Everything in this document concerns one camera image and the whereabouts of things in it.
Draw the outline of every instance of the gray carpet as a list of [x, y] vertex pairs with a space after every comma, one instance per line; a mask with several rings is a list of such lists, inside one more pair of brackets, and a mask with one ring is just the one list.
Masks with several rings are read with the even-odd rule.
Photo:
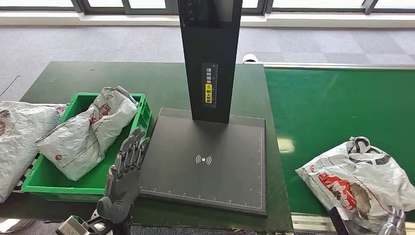
[[[264, 62], [415, 64], [414, 42], [409, 29], [242, 28], [237, 62], [254, 53]], [[19, 100], [50, 61], [183, 62], [184, 56], [178, 27], [0, 27], [0, 100]], [[38, 221], [18, 234], [53, 234], [57, 226]], [[133, 234], [235, 233], [136, 227]]]

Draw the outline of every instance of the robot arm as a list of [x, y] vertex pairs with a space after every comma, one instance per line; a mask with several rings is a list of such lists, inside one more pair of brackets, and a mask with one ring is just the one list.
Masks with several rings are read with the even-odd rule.
[[[338, 235], [362, 234], [356, 224], [347, 219], [345, 220], [345, 213], [342, 208], [333, 207], [328, 213]], [[403, 210], [397, 211], [394, 207], [390, 207], [388, 220], [376, 235], [406, 234], [405, 219], [406, 216]]]
[[122, 143], [108, 171], [104, 197], [98, 201], [91, 220], [71, 216], [56, 231], [59, 235], [129, 235], [131, 210], [140, 194], [140, 172], [150, 138], [139, 127]]

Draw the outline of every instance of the plastic package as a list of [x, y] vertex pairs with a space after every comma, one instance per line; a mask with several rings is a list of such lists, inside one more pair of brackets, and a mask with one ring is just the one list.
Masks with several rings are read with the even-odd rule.
[[390, 206], [415, 209], [415, 188], [405, 171], [365, 137], [350, 138], [296, 170], [330, 210], [343, 208], [349, 220], [379, 232]]
[[104, 159], [122, 128], [137, 113], [137, 102], [122, 87], [105, 87], [87, 111], [36, 141], [39, 151], [77, 181]]
[[38, 154], [35, 140], [57, 125], [57, 108], [65, 106], [0, 102], [0, 202], [10, 195]]

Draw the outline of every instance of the yellow label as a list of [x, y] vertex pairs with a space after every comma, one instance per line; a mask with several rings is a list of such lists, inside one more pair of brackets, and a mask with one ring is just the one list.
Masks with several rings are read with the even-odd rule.
[[205, 84], [205, 103], [212, 103], [212, 84]]

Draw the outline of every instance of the green table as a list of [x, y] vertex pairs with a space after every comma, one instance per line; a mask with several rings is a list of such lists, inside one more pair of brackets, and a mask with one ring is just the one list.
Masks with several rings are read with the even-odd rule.
[[294, 170], [351, 136], [388, 152], [415, 184], [414, 67], [264, 66], [291, 212], [327, 215]]
[[[131, 93], [146, 94], [154, 115], [149, 134], [161, 107], [190, 109], [184, 64], [175, 63], [51, 62], [21, 101], [68, 103], [77, 92], [100, 92], [104, 86], [118, 85]], [[257, 232], [293, 230], [262, 65], [236, 66], [231, 114], [266, 119], [268, 218], [140, 199], [133, 212], [134, 223]], [[0, 217], [65, 220], [75, 214], [89, 218], [94, 208], [94, 203], [48, 202], [36, 195], [12, 194], [0, 204]]]

